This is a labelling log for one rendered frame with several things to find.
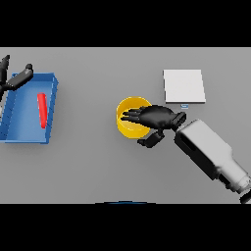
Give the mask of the blue rectangular tray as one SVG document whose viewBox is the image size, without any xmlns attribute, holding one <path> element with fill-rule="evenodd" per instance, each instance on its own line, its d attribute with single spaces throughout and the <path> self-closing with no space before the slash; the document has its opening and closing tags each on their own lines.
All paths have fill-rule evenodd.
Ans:
<svg viewBox="0 0 251 251">
<path fill-rule="evenodd" d="M 0 120 L 0 143 L 49 143 L 58 83 L 54 73 L 35 73 L 27 84 L 7 92 Z M 39 121 L 38 93 L 46 95 L 46 128 Z"/>
</svg>

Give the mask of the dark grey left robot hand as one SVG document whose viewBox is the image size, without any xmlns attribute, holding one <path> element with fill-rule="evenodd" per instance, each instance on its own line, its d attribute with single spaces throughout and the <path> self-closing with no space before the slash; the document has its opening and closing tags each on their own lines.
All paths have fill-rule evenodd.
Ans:
<svg viewBox="0 0 251 251">
<path fill-rule="evenodd" d="M 27 64 L 25 69 L 14 77 L 7 79 L 10 56 L 6 55 L 0 61 L 0 102 L 5 91 L 17 90 L 33 78 L 32 64 Z"/>
</svg>

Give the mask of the pale square measuring scale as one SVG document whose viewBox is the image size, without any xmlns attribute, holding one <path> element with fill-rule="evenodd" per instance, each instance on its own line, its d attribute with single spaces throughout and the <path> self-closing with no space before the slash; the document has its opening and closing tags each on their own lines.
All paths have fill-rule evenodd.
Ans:
<svg viewBox="0 0 251 251">
<path fill-rule="evenodd" d="M 201 70 L 163 70 L 167 104 L 205 104 Z"/>
</svg>

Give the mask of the red beaker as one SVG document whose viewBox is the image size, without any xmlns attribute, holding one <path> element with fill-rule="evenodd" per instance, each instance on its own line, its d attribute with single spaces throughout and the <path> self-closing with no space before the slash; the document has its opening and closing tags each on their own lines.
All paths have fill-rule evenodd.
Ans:
<svg viewBox="0 0 251 251">
<path fill-rule="evenodd" d="M 40 126 L 46 128 L 47 126 L 47 99 L 46 94 L 39 92 L 37 94 L 37 103 L 39 111 Z"/>
</svg>

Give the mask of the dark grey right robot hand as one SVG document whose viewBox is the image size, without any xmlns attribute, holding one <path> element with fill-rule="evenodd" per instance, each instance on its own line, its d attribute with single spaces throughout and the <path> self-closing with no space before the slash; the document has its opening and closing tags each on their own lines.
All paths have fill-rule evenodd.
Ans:
<svg viewBox="0 0 251 251">
<path fill-rule="evenodd" d="M 121 120 L 155 129 L 155 132 L 148 138 L 137 140 L 141 146 L 152 148 L 165 137 L 165 130 L 176 131 L 185 122 L 186 114 L 184 112 L 175 113 L 164 106 L 152 105 L 129 109 L 127 112 L 123 112 Z"/>
</svg>

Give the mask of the yellow bowl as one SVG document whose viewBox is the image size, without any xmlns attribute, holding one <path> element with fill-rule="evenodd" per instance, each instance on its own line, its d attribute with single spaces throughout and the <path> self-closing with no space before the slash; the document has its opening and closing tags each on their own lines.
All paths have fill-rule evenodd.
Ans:
<svg viewBox="0 0 251 251">
<path fill-rule="evenodd" d="M 151 103 L 148 100 L 140 96 L 129 96 L 120 102 L 116 111 L 116 120 L 118 130 L 123 136 L 129 139 L 139 139 L 149 133 L 149 127 L 128 121 L 122 121 L 121 117 L 123 116 L 123 112 L 128 112 L 130 109 L 138 109 L 142 106 L 150 105 Z"/>
</svg>

